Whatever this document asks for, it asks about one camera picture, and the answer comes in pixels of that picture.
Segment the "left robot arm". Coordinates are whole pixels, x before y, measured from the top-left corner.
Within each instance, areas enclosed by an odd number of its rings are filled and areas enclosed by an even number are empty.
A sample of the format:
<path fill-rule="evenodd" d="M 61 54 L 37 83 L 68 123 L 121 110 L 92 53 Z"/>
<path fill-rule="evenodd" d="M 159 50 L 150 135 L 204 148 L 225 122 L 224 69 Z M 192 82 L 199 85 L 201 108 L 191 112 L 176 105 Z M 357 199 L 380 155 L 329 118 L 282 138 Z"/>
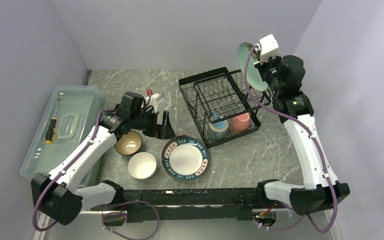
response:
<path fill-rule="evenodd" d="M 30 182 L 34 206 L 32 222 L 36 230 L 47 230 L 39 226 L 38 213 L 66 226 L 83 210 L 100 205 L 117 210 L 123 205 L 124 189 L 119 184 L 105 180 L 81 188 L 80 182 L 102 155 L 132 130 L 161 140 L 174 138 L 176 133 L 167 110 L 162 112 L 162 121 L 158 122 L 158 105 L 163 100 L 163 94 L 151 89 L 147 90 L 147 97 L 126 92 L 115 108 L 97 114 L 86 139 L 62 163 L 49 173 L 37 173 L 33 177 Z"/>

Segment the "black wire dish rack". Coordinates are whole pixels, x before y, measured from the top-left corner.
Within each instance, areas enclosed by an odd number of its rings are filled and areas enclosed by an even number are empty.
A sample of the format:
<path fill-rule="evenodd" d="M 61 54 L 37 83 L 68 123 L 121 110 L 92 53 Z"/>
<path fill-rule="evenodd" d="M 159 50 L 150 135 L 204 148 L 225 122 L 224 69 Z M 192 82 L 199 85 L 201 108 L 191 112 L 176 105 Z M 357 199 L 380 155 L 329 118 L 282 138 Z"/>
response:
<path fill-rule="evenodd" d="M 243 83 L 242 71 L 228 71 L 226 67 L 209 70 L 182 78 L 178 82 L 179 90 L 193 118 L 197 130 L 207 148 L 212 148 L 256 132 L 260 126 L 257 113 L 260 106 L 256 104 L 248 91 L 251 91 L 260 103 L 269 106 L 271 93 L 266 90 L 257 92 Z M 209 124 L 211 113 L 217 112 L 223 116 L 216 122 L 228 120 L 229 127 L 224 138 L 216 141 L 209 140 Z M 232 118 L 250 113 L 250 124 L 246 131 L 235 134 L 231 129 Z"/>

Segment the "pink mug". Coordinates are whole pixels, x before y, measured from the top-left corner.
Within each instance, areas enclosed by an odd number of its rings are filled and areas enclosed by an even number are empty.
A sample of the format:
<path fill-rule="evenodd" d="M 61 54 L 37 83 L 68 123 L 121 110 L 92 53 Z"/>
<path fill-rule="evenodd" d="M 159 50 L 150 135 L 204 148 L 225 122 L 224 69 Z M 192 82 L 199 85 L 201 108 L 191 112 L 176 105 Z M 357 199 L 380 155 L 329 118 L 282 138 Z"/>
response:
<path fill-rule="evenodd" d="M 251 114 L 249 112 L 235 116 L 231 120 L 231 130 L 235 134 L 242 133 L 250 126 Z"/>

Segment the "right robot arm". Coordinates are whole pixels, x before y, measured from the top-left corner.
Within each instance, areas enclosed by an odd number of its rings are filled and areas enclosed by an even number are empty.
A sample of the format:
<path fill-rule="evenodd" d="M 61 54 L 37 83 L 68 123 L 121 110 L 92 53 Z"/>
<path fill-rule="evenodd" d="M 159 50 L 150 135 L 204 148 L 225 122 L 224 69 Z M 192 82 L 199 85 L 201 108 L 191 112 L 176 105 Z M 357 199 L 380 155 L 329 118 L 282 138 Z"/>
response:
<path fill-rule="evenodd" d="M 350 187 L 338 180 L 320 143 L 313 106 L 301 90 L 304 61 L 294 55 L 277 56 L 254 67 L 272 92 L 272 110 L 292 140 L 303 175 L 303 185 L 275 179 L 261 182 L 256 203 L 267 208 L 282 202 L 299 216 L 333 209 L 350 194 Z"/>

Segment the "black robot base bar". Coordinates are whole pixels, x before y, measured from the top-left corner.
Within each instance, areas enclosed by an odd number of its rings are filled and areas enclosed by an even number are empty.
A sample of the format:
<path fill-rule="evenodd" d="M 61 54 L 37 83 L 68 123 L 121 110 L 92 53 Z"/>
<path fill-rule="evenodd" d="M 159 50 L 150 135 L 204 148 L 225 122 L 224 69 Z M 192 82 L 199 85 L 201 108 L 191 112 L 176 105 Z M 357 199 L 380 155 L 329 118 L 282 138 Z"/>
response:
<path fill-rule="evenodd" d="M 128 223 L 155 220 L 156 208 L 161 220 L 211 220 L 235 219 L 251 221 L 254 215 L 274 210 L 279 206 L 274 200 L 263 199 L 255 187 L 125 190 L 123 202 L 127 206 L 92 207 L 92 211 L 123 211 Z"/>

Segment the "white bowl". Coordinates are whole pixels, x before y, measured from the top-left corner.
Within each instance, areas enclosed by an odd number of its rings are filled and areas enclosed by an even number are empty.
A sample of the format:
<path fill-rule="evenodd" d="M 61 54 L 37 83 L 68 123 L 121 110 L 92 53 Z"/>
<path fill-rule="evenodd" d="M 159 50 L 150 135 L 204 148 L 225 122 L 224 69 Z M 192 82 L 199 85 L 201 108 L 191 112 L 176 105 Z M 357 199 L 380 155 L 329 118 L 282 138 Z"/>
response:
<path fill-rule="evenodd" d="M 135 154 L 128 163 L 128 172 L 132 177 L 138 180 L 151 178 L 157 169 L 155 157 L 148 152 Z"/>

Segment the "light blue flower plate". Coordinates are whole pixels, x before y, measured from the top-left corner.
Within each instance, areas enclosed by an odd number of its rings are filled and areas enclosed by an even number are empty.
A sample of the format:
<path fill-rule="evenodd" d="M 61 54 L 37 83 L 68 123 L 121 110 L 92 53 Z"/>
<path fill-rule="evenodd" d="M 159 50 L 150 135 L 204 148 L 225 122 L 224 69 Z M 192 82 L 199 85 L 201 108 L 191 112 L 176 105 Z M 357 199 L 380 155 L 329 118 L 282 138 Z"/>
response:
<path fill-rule="evenodd" d="M 237 49 L 237 60 L 242 73 L 245 72 L 245 63 L 248 57 L 248 54 L 252 48 L 252 44 L 249 42 L 243 42 L 239 45 Z M 264 92 L 268 88 L 268 84 L 262 80 L 258 69 L 255 68 L 254 63 L 258 63 L 258 59 L 255 54 L 253 54 L 248 62 L 246 68 L 247 82 L 250 87 L 259 92 Z"/>

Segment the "white plate teal lettered rim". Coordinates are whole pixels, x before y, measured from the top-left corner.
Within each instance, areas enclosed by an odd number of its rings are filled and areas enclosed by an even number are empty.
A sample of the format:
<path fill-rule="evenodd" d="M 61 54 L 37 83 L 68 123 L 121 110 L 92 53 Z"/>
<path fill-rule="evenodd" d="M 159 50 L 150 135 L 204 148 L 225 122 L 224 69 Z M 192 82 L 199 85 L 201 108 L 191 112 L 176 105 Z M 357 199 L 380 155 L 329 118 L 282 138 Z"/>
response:
<path fill-rule="evenodd" d="M 166 173 L 177 180 L 199 178 L 209 166 L 210 154 L 205 144 L 191 135 L 178 135 L 166 142 L 160 154 Z"/>

